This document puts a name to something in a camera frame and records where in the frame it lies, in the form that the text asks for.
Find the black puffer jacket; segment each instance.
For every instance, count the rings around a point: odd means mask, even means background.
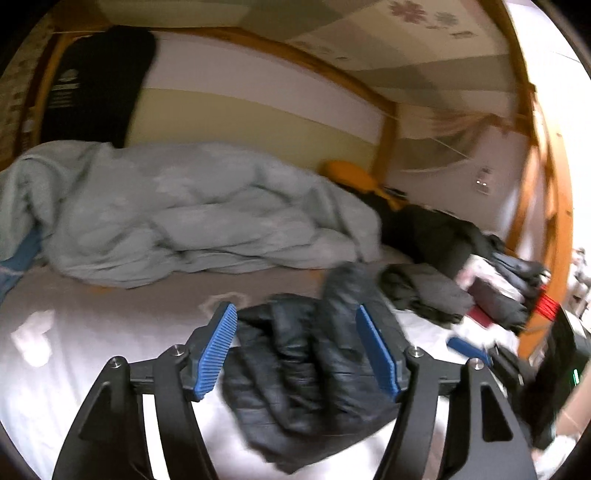
[[[359,264],[331,271],[320,300],[280,294],[238,313],[241,346],[226,358],[223,397],[250,447],[280,470],[318,462],[396,418],[356,330],[370,298],[400,328]]]

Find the black jacket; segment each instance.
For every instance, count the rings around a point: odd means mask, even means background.
[[[407,205],[382,218],[384,222],[385,244],[407,254],[415,263],[434,266],[448,278],[456,278],[472,254],[492,260],[493,246],[478,227],[446,213]]]
[[[355,325],[379,299],[359,264],[331,271],[320,300],[293,294],[238,313],[223,397],[251,448],[293,473],[377,432],[398,406],[379,390]],[[397,328],[384,305],[384,316]]]

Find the white bed sheet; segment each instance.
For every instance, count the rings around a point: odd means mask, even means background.
[[[278,291],[313,296],[321,279],[314,272],[279,268],[230,276],[176,274],[138,289],[102,291],[61,277],[48,267],[34,268],[0,309],[0,421],[41,480],[50,480],[67,431],[108,358],[123,355],[129,362],[154,358],[170,345],[185,341],[194,328],[207,322],[212,299],[228,298],[243,307],[260,303]],[[55,318],[42,335],[51,354],[46,364],[35,364],[18,350],[10,333],[32,315],[52,309]],[[446,340],[452,334],[476,345],[498,342],[512,351],[517,349],[515,335],[497,325],[484,329],[465,318],[461,324],[444,329],[414,313],[395,312],[408,340],[437,359],[466,361],[448,350]],[[144,406],[154,476],[165,480],[168,474],[153,397],[145,397]],[[220,389],[215,388],[202,402],[194,404],[194,412],[220,480],[288,477],[247,447],[231,411],[222,401]],[[441,398],[425,479],[437,475],[446,425],[447,400]],[[393,426],[392,423],[363,442],[290,477],[369,480],[379,465]]]

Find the blue gripper pad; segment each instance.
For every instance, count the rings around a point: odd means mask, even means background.
[[[190,339],[190,342],[194,342],[194,348],[189,353],[193,362],[193,377],[196,377],[193,391],[197,401],[213,390],[237,327],[236,307],[232,303],[223,302],[209,324],[196,329],[191,335],[198,336]]]
[[[410,372],[405,366],[403,355],[404,346],[407,344],[406,338],[392,314],[389,314],[389,320],[396,322],[396,328],[391,328],[392,331],[387,333],[389,337],[396,338],[394,338],[395,342],[387,345],[374,325],[366,306],[361,305],[355,317],[357,332],[365,347],[378,385],[393,401],[396,401],[398,394],[408,388]]]

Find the blue object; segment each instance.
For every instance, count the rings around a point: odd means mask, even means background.
[[[396,363],[363,305],[357,310],[355,323],[379,387],[395,401],[400,392]]]
[[[492,360],[483,348],[478,348],[476,345],[464,340],[460,337],[449,337],[447,340],[447,347],[455,350],[457,353],[468,358],[479,358],[487,367],[492,367]]]
[[[40,249],[41,232],[38,227],[33,227],[18,246],[15,254],[8,260],[0,262],[0,304],[29,269]]]
[[[215,330],[198,360],[197,381],[193,389],[197,400],[202,400],[216,384],[238,327],[236,307],[232,303],[227,303],[218,308],[210,321],[210,325],[212,324],[215,325]]]

